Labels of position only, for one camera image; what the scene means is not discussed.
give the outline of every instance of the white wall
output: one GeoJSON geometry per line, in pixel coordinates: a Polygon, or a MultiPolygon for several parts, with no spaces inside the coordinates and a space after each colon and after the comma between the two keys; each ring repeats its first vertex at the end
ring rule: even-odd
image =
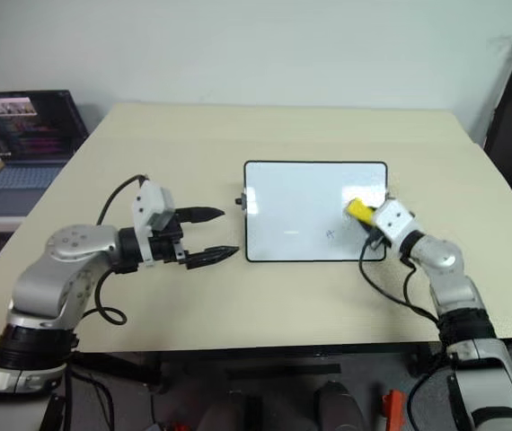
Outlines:
{"type": "Polygon", "coordinates": [[[481,140],[512,0],[0,0],[0,90],[115,101],[450,109],[481,140]]]}

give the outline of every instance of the red object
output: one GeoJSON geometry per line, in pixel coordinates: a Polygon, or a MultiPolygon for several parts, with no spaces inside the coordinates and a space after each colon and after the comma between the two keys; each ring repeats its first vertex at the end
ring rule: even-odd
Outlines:
{"type": "Polygon", "coordinates": [[[406,424],[403,416],[403,403],[406,401],[406,394],[402,391],[392,389],[390,393],[382,397],[384,402],[384,416],[388,419],[385,431],[402,431],[406,424]]]}

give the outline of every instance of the beige table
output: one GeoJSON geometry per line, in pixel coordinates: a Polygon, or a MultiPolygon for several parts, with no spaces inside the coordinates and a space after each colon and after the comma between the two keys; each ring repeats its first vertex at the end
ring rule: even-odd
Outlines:
{"type": "MultiPolygon", "coordinates": [[[[94,223],[110,192],[135,173],[168,187],[179,207],[226,211],[186,225],[187,249],[243,248],[234,199],[249,159],[385,161],[391,192],[428,232],[462,247],[498,334],[512,337],[512,192],[452,114],[130,103],[114,107],[1,253],[0,330],[14,280],[47,238],[67,224],[94,223]]],[[[119,195],[106,222],[130,225],[135,191],[119,195]]],[[[367,266],[400,293],[407,269],[396,259],[367,266]]],[[[431,307],[421,274],[412,297],[431,307]]],[[[128,324],[87,318],[77,331],[83,351],[437,339],[433,325],[376,294],[349,262],[249,263],[241,250],[212,267],[157,264],[110,277],[103,301],[123,309],[128,324]]]]}

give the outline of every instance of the laptop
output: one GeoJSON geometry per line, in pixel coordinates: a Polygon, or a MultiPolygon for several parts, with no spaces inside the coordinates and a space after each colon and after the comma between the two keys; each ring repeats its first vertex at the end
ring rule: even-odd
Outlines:
{"type": "Polygon", "coordinates": [[[0,216],[26,216],[88,137],[67,90],[0,92],[0,216]]]}

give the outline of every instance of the floor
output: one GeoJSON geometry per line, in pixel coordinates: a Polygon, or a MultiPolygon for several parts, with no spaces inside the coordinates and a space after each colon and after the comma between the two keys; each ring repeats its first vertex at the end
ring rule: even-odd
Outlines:
{"type": "MultiPolygon", "coordinates": [[[[123,356],[135,362],[141,357],[139,354],[123,356]]],[[[409,362],[405,352],[290,358],[184,357],[164,362],[163,372],[172,380],[172,387],[165,394],[154,394],[154,413],[159,422],[177,421],[194,429],[214,401],[230,392],[241,392],[261,397],[263,431],[314,431],[317,427],[313,422],[313,393],[325,382],[333,380],[342,382],[356,398],[368,429],[384,430],[381,398],[391,389],[410,390],[415,379],[407,371],[409,362]],[[306,373],[276,373],[279,367],[286,370],[294,365],[307,366],[306,373]]],[[[415,399],[415,417],[422,430],[455,430],[447,399],[447,374],[448,371],[443,370],[434,375],[415,399]]],[[[97,373],[93,373],[93,377],[105,383],[111,391],[117,430],[139,431],[152,425],[151,392],[147,387],[97,373]]],[[[90,384],[74,381],[72,429],[108,429],[90,384]]],[[[412,430],[409,424],[403,429],[412,430]]]]}

